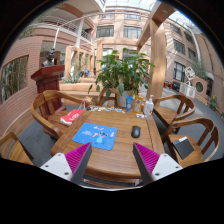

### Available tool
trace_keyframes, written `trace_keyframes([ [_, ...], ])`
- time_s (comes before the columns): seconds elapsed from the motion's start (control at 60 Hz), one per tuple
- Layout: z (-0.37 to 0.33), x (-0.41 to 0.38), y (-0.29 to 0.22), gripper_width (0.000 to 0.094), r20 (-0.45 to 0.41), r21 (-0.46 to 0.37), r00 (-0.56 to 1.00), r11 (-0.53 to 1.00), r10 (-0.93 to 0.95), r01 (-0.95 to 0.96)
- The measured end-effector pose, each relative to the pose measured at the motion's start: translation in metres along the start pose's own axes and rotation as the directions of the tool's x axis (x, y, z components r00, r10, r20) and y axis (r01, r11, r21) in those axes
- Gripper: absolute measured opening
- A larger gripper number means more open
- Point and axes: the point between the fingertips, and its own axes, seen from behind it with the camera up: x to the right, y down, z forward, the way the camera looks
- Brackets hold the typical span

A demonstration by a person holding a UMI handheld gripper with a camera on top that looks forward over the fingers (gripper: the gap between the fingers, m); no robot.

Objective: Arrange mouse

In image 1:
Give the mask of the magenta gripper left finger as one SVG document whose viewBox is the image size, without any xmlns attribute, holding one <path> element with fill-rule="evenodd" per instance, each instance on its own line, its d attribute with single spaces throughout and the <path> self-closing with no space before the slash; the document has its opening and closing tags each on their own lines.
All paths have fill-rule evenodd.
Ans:
<svg viewBox="0 0 224 224">
<path fill-rule="evenodd" d="M 87 143 L 66 154 L 55 154 L 41 166 L 41 169 L 75 184 L 79 184 L 85 173 L 91 153 L 92 145 L 91 143 Z"/>
</svg>

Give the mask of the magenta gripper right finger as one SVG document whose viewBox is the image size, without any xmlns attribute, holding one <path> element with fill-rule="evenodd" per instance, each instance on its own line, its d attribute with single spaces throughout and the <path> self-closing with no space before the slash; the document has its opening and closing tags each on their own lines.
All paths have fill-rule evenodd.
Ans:
<svg viewBox="0 0 224 224">
<path fill-rule="evenodd" d="M 147 185 L 182 169 L 181 165 L 168 154 L 159 155 L 138 143 L 133 144 L 133 154 L 141 174 L 139 186 Z"/>
</svg>

